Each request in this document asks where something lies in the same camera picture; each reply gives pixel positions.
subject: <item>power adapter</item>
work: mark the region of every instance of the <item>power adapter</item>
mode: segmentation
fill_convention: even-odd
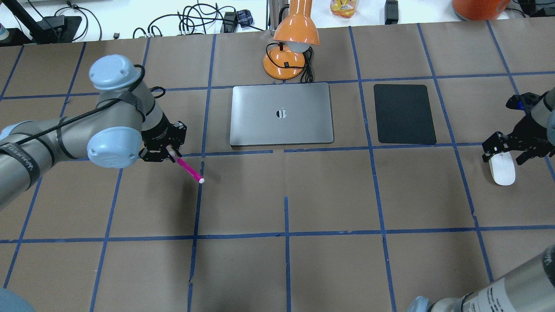
[[[44,30],[48,30],[51,28],[54,31],[56,31],[56,29],[61,29],[62,31],[64,31],[67,28],[67,25],[65,23],[65,16],[60,15],[60,16],[46,16],[42,19],[42,21],[37,22],[37,24]]]
[[[541,8],[530,17],[555,16],[555,7]]]
[[[221,24],[220,33],[234,33],[237,29],[237,13],[236,12],[225,12],[224,22]]]
[[[397,24],[399,21],[399,4],[397,0],[386,0],[384,12],[385,25]]]

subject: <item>lamp base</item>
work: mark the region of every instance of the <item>lamp base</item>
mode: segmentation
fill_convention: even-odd
[[[283,45],[283,48],[277,46],[268,51],[264,56],[262,64],[264,65],[264,71],[270,77],[287,80],[297,77],[302,72],[303,68],[297,67],[305,66],[305,57],[302,53],[295,53],[287,45]]]

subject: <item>grid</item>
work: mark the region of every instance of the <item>grid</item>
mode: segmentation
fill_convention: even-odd
[[[27,216],[23,227],[21,229],[21,233],[18,239],[14,240],[0,240],[0,244],[15,244],[15,252],[13,254],[13,258],[11,264],[9,266],[8,274],[4,281],[4,288],[7,288],[9,285],[9,281],[12,275],[12,270],[14,265],[18,259],[18,252],[20,246],[22,244],[32,244],[32,243],[60,243],[60,242],[100,242],[102,243],[102,251],[100,254],[100,259],[98,262],[98,270],[96,274],[96,279],[94,283],[94,291],[92,293],[92,298],[90,301],[90,311],[94,311],[95,308],[95,301],[97,298],[97,291],[98,286],[102,277],[102,269],[104,263],[104,256],[106,253],[106,249],[109,242],[115,241],[156,241],[156,240],[190,240],[192,241],[192,250],[191,250],[191,260],[190,260],[190,273],[189,273],[189,280],[193,280],[193,276],[195,274],[195,265],[196,265],[196,251],[197,251],[197,244],[200,240],[210,240],[210,239],[246,239],[246,238],[268,238],[268,237],[284,237],[285,238],[285,260],[286,260],[286,305],[287,311],[292,311],[292,302],[291,302],[291,266],[290,266],[290,238],[295,236],[332,236],[332,235],[380,235],[382,237],[382,247],[384,252],[384,263],[386,268],[386,275],[387,275],[387,283],[388,283],[388,292],[391,299],[391,309],[392,311],[400,311],[403,310],[405,307],[397,307],[396,300],[395,300],[395,286],[393,284],[392,278],[392,267],[390,264],[390,257],[389,257],[389,249],[387,243],[387,237],[389,234],[416,234],[416,233],[454,233],[454,232],[475,232],[478,241],[480,244],[481,253],[484,259],[485,269],[487,272],[487,277],[489,281],[493,281],[493,274],[490,267],[490,261],[488,258],[487,250],[483,241],[482,233],[483,232],[491,232],[491,231],[508,231],[508,230],[540,230],[540,229],[555,229],[555,224],[551,225],[513,225],[513,226],[499,226],[499,227],[482,227],[478,222],[478,218],[475,216],[474,205],[472,201],[471,191],[468,186],[467,177],[465,175],[465,170],[463,168],[461,156],[459,153],[459,147],[466,147],[466,146],[478,146],[480,142],[473,142],[473,143],[458,143],[455,140],[455,135],[453,133],[453,129],[450,123],[450,117],[447,114],[447,109],[443,100],[443,96],[440,89],[440,84],[438,81],[442,79],[453,79],[453,78],[477,78],[477,77],[508,77],[511,81],[512,87],[516,94],[519,94],[519,90],[517,89],[516,83],[513,79],[514,76],[534,76],[534,75],[555,75],[555,71],[545,71],[545,72],[519,72],[519,73],[512,73],[509,70],[509,66],[507,65],[507,61],[503,55],[501,47],[498,43],[496,35],[492,29],[490,22],[486,22],[488,30],[491,34],[491,37],[495,43],[497,48],[498,54],[500,59],[503,62],[503,66],[506,70],[506,73],[494,73],[494,74],[469,74],[469,75],[451,75],[451,76],[437,76],[435,73],[434,66],[432,64],[432,59],[430,57],[430,53],[428,51],[428,46],[426,42],[426,38],[422,31],[421,25],[417,24],[418,33],[420,35],[420,40],[423,45],[424,51],[426,53],[426,58],[428,62],[428,66],[431,71],[430,76],[422,76],[422,77],[403,77],[403,78],[375,78],[375,79],[362,79],[361,78],[361,68],[359,65],[359,57],[357,55],[357,47],[355,42],[355,37],[353,35],[352,28],[349,27],[349,35],[350,41],[352,46],[352,53],[354,55],[355,66],[356,66],[356,74],[357,79],[352,80],[332,80],[326,81],[329,84],[339,84],[339,83],[357,83],[359,86],[360,92],[360,99],[362,104],[362,116],[364,119],[365,124],[365,133],[367,139],[367,145],[364,146],[351,146],[351,147],[329,147],[329,148],[297,148],[297,149],[284,149],[284,153],[306,153],[306,152],[330,152],[330,151],[348,151],[348,150],[367,150],[370,155],[370,166],[371,166],[371,173],[372,179],[374,183],[374,192],[377,201],[377,213],[379,216],[379,230],[354,230],[354,231],[313,231],[313,232],[291,232],[289,227],[289,198],[285,196],[284,198],[284,224],[285,228],[282,232],[269,232],[269,233],[244,233],[244,234],[208,234],[208,235],[199,235],[199,219],[200,219],[200,212],[201,212],[201,199],[202,199],[202,192],[203,186],[200,185],[197,193],[197,204],[196,204],[196,213],[195,213],[195,222],[194,222],[194,232],[193,235],[176,235],[176,236],[140,236],[140,237],[112,237],[110,236],[110,227],[112,226],[112,219],[114,215],[114,208],[116,206],[116,202],[118,199],[118,192],[120,183],[122,181],[122,175],[125,174],[125,170],[121,169],[118,173],[117,181],[115,184],[115,190],[113,194],[112,206],[110,209],[108,222],[106,224],[105,235],[104,237],[95,237],[95,238],[47,238],[47,239],[25,239],[24,235],[26,232],[26,228],[33,212],[33,206],[37,198],[37,194],[41,188],[42,179],[38,181],[37,187],[34,191],[33,198],[31,204],[29,206]],[[206,138],[207,138],[207,131],[208,131],[208,119],[209,119],[209,112],[210,112],[210,95],[212,90],[216,89],[229,89],[232,88],[233,85],[226,85],[226,86],[212,86],[212,73],[214,69],[214,56],[215,56],[215,49],[216,49],[216,35],[213,35],[212,38],[212,45],[211,45],[211,53],[210,53],[210,68],[209,68],[209,75],[208,75],[208,86],[207,87],[191,87],[191,88],[168,88],[166,89],[167,92],[176,92],[176,91],[189,91],[189,90],[205,90],[206,91],[206,103],[205,103],[205,114],[204,114],[204,128],[203,128],[203,136],[202,136],[202,147],[201,153],[190,153],[184,155],[184,157],[201,157],[203,161],[201,161],[200,172],[204,174],[205,171],[205,162],[204,159],[206,157],[212,156],[224,156],[224,155],[247,155],[247,154],[273,154],[274,151],[272,149],[261,149],[261,150],[242,150],[242,151],[233,151],[233,152],[207,152],[206,151]],[[150,38],[147,39],[146,48],[144,51],[143,57],[143,65],[147,63],[147,56],[149,52],[150,46]],[[66,109],[66,104],[70,97],[80,97],[80,96],[87,96],[87,95],[97,95],[98,93],[72,93],[72,88],[75,82],[75,78],[77,76],[79,66],[81,64],[81,60],[83,58],[83,54],[87,47],[87,43],[83,43],[79,60],[77,62],[77,66],[73,73],[72,81],[69,86],[69,89],[66,94],[50,94],[50,95],[22,95],[22,96],[12,96],[12,97],[5,97],[6,90],[10,83],[10,80],[13,76],[14,71],[18,65],[19,59],[23,53],[24,47],[21,48],[15,64],[13,65],[10,75],[7,79],[6,85],[2,90],[2,94],[0,95],[0,101],[5,99],[31,99],[31,98],[50,98],[50,97],[59,97],[65,98],[64,106],[62,111],[60,112],[60,117],[64,114]],[[418,145],[418,144],[399,144],[399,145],[374,145],[372,143],[372,138],[370,135],[369,130],[369,120],[367,117],[367,110],[366,110],[366,101],[365,101],[365,94],[363,90],[363,83],[365,82],[390,82],[390,81],[418,81],[418,80],[425,80],[431,79],[436,88],[436,92],[439,97],[439,101],[441,104],[441,108],[443,110],[445,122],[447,124],[448,133],[450,136],[450,143],[438,143],[435,145]],[[460,175],[462,178],[463,186],[465,189],[466,197],[468,200],[468,205],[470,207],[470,213],[473,218],[474,226],[473,227],[461,227],[461,228],[421,228],[421,229],[387,229],[385,225],[384,213],[382,211],[382,203],[381,203],[381,196],[380,196],[380,183],[379,183],[379,176],[376,171],[376,163],[375,163],[375,155],[374,151],[380,149],[411,149],[411,148],[446,148],[451,147],[455,153],[455,157],[457,160],[458,169],[460,171]],[[555,181],[555,173],[551,166],[551,163],[548,159],[546,159],[546,168],[548,170],[552,179]],[[192,300],[194,296],[194,284],[189,283],[188,289],[188,307],[187,311],[191,311],[192,307]]]

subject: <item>apple logo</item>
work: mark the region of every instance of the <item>apple logo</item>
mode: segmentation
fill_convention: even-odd
[[[287,114],[285,114],[285,109],[282,107],[279,111],[276,112],[276,116],[280,119],[287,117]]]

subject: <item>laptop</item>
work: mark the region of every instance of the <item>laptop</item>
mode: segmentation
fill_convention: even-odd
[[[231,145],[333,141],[330,88],[327,83],[233,88]]]

